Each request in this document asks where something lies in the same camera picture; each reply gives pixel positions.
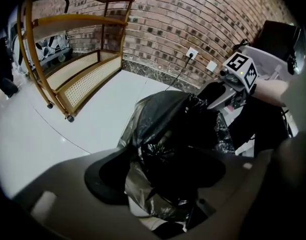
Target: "wall outlet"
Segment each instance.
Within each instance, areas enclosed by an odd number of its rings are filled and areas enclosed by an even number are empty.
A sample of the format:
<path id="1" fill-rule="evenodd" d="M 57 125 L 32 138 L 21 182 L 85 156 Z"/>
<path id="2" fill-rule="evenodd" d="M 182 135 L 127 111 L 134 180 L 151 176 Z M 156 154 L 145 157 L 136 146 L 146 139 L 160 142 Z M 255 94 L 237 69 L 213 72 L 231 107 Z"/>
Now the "wall outlet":
<path id="1" fill-rule="evenodd" d="M 188 52 L 186 54 L 187 57 L 189 57 L 190 54 L 193 54 L 193 57 L 191 60 L 195 59 L 196 55 L 198 54 L 197 50 L 194 50 L 192 47 L 188 49 Z"/>

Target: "wall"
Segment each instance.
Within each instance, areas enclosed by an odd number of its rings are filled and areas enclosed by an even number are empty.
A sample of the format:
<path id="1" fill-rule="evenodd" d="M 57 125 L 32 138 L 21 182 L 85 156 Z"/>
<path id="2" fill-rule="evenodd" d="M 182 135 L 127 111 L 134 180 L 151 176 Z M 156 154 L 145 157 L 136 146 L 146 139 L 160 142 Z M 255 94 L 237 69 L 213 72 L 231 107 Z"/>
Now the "wall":
<path id="1" fill-rule="evenodd" d="M 104 5 L 98 2 L 70 1 L 69 13 L 103 14 Z M 40 6 L 42 3 L 35 6 L 36 17 L 62 12 L 63 3 Z M 125 8 L 124 3 L 112 4 L 109 15 L 120 18 Z M 185 64 L 184 54 L 193 47 L 198 56 L 180 78 L 200 87 L 216 76 L 206 69 L 208 62 L 220 65 L 234 44 L 244 38 L 254 40 L 265 20 L 295 22 L 282 0 L 135 0 L 126 30 L 124 58 L 176 76 Z M 68 34 L 78 52 L 99 47 L 100 26 Z"/>

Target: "black garbage bag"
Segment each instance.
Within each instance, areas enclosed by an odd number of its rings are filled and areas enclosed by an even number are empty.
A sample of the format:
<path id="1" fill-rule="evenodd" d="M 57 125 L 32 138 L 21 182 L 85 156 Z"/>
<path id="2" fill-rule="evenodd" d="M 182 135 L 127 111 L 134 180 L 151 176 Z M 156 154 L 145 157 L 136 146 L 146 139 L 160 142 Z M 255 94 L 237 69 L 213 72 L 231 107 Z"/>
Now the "black garbage bag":
<path id="1" fill-rule="evenodd" d="M 221 114 L 208 111 L 207 101 L 180 91 L 162 91 L 139 101 L 119 146 L 136 149 L 132 162 L 140 165 L 129 172 L 127 194 L 149 214 L 175 221 L 185 218 L 176 217 L 179 213 L 170 207 L 189 211 L 197 199 L 197 189 L 214 185 L 225 173 L 220 161 L 194 147 L 234 152 Z M 132 175 L 140 175 L 139 170 L 147 181 L 138 186 L 141 192 L 134 189 L 137 186 Z M 167 201 L 165 209 L 152 205 L 155 195 Z"/>

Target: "wooden frame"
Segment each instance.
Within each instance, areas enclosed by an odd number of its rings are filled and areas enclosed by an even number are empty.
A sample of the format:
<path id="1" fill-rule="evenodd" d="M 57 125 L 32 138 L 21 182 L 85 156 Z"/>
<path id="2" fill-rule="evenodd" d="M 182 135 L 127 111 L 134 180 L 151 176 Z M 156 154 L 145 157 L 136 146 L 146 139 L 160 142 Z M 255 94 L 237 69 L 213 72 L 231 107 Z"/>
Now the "wooden frame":
<path id="1" fill-rule="evenodd" d="M 19 30 L 19 43 L 20 43 L 20 49 L 22 51 L 23 54 L 23 58 L 25 61 L 25 64 L 28 68 L 29 74 L 34 82 L 34 84 L 36 85 L 37 89 L 39 90 L 40 94 L 43 96 L 44 100 L 46 101 L 46 103 L 48 105 L 51 105 L 52 103 L 49 101 L 49 99 L 51 99 L 55 105 L 61 110 L 61 112 L 65 115 L 65 118 L 68 118 L 68 120 L 70 122 L 72 122 L 74 120 L 74 118 L 71 115 L 76 115 L 76 111 L 78 110 L 78 108 L 87 100 L 87 98 L 89 96 L 91 96 L 93 94 L 93 92 L 95 92 L 95 90 L 97 90 L 99 88 L 99 86 L 104 83 L 109 77 L 111 77 L 116 71 L 120 70 L 122 68 L 122 60 L 123 60 L 123 44 L 124 44 L 124 38 L 125 38 L 125 29 L 127 26 L 127 22 L 128 22 L 128 17 L 130 14 L 130 9 L 131 9 L 131 5 L 132 5 L 132 1 L 134 0 L 97 0 L 103 3 L 106 3 L 105 5 L 105 11 L 104 11 L 104 16 L 96 16 L 96 15 L 88 15 L 88 14 L 64 14 L 64 15 L 56 15 L 56 16 L 49 16 L 49 17 L 44 17 L 44 18 L 39 18 L 36 19 L 34 21 L 32 21 L 32 7 L 33 7 L 33 0 L 26 0 L 26 18 L 25 18 L 25 22 L 26 22 L 26 32 L 24 35 L 21 35 L 21 30 Z M 107 15 L 107 10 L 108 10 L 108 5 L 109 2 L 129 2 L 128 7 L 127 7 L 127 12 L 126 12 L 126 16 L 125 19 L 122 20 L 118 20 L 118 19 L 113 19 L 113 18 L 108 18 L 106 17 Z M 70 74 L 72 73 L 68 73 L 68 75 L 66 75 L 68 77 L 67 80 L 64 80 L 62 84 L 60 84 L 60 81 L 62 79 L 65 79 L 65 71 L 62 72 L 62 75 L 60 76 L 60 78 L 58 78 L 57 80 L 55 80 L 55 82 L 52 82 L 52 85 L 54 87 L 54 83 L 55 85 L 59 85 L 59 87 L 57 87 L 56 89 L 52 89 L 50 87 L 50 84 L 48 83 L 48 78 L 51 77 L 55 72 L 45 76 L 43 69 L 40 65 L 38 56 L 37 56 L 37 52 L 36 52 L 36 47 L 35 47 L 35 40 L 40 40 L 43 38 L 46 38 L 48 36 L 51 35 L 56 35 L 56 33 L 58 32 L 62 32 L 62 31 L 67 31 L 67 30 L 71 30 L 71 29 L 75 29 L 75 28 L 82 28 L 82 27 L 88 27 L 88 26 L 93 26 L 93 25 L 102 25 L 102 33 L 101 33 L 101 49 L 100 50 L 95 50 L 93 52 L 90 53 L 86 53 L 82 56 L 79 56 L 77 58 L 74 58 L 70 61 L 68 61 L 67 63 L 62 64 L 61 66 L 59 66 L 56 70 L 56 72 L 58 72 L 58 70 L 62 69 L 65 66 L 68 66 L 69 64 L 82 59 L 85 56 L 88 56 L 92 53 L 97 53 L 97 62 L 91 65 L 86 66 L 85 68 L 82 68 L 80 71 L 78 66 L 73 66 L 75 68 L 73 68 L 74 72 L 76 71 L 77 73 L 73 73 L 73 76 L 70 76 Z M 105 31 L 105 25 L 121 25 L 122 26 L 122 37 L 121 37 L 121 43 L 120 43 L 120 49 L 119 51 L 111 51 L 111 50 L 106 50 L 104 49 L 104 31 Z M 19 13 L 18 13 L 18 29 L 20 29 L 21 26 L 21 4 L 19 6 Z M 25 51 L 25 46 L 24 46 L 24 42 L 23 42 L 23 36 L 24 38 L 27 38 L 27 43 L 28 43 L 28 48 L 30 51 L 30 55 L 31 55 L 31 59 L 33 61 L 33 63 L 35 64 L 35 68 L 36 68 L 36 72 L 39 76 L 40 81 L 37 81 L 37 79 L 35 78 L 30 66 L 29 66 L 29 61 L 26 55 L 26 51 Z M 107 59 L 103 59 L 101 60 L 101 52 L 107 52 L 107 53 L 111 53 L 114 54 L 114 56 L 110 57 L 108 56 Z M 97 77 L 96 82 L 92 82 L 92 87 L 90 91 L 87 91 L 86 94 L 83 94 L 84 96 L 79 96 L 82 97 L 79 101 L 78 99 L 76 100 L 76 102 L 78 101 L 78 103 L 75 106 L 72 106 L 71 103 L 68 101 L 67 97 L 65 96 L 65 91 L 70 88 L 73 84 L 75 84 L 78 80 L 80 80 L 82 77 L 86 76 L 87 74 L 91 73 L 93 70 L 98 70 L 98 67 L 105 65 L 106 63 L 109 63 L 117 58 L 120 57 L 121 60 L 121 64 L 120 66 L 118 66 L 119 64 L 115 64 L 115 63 L 119 63 L 118 62 L 113 62 L 112 65 L 110 65 L 109 67 L 103 67 L 104 70 L 106 70 L 106 72 L 104 73 L 104 75 L 101 75 L 101 73 L 98 76 L 101 77 Z"/>

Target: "caster wheel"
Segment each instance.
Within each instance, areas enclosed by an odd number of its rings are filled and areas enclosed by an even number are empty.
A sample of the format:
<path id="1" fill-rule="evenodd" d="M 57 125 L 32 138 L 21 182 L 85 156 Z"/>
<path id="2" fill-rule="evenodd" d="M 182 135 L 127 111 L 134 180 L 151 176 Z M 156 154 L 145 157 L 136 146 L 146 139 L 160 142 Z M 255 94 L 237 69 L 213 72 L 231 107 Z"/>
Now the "caster wheel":
<path id="1" fill-rule="evenodd" d="M 66 119 L 71 123 L 75 120 L 71 115 L 69 115 Z"/>

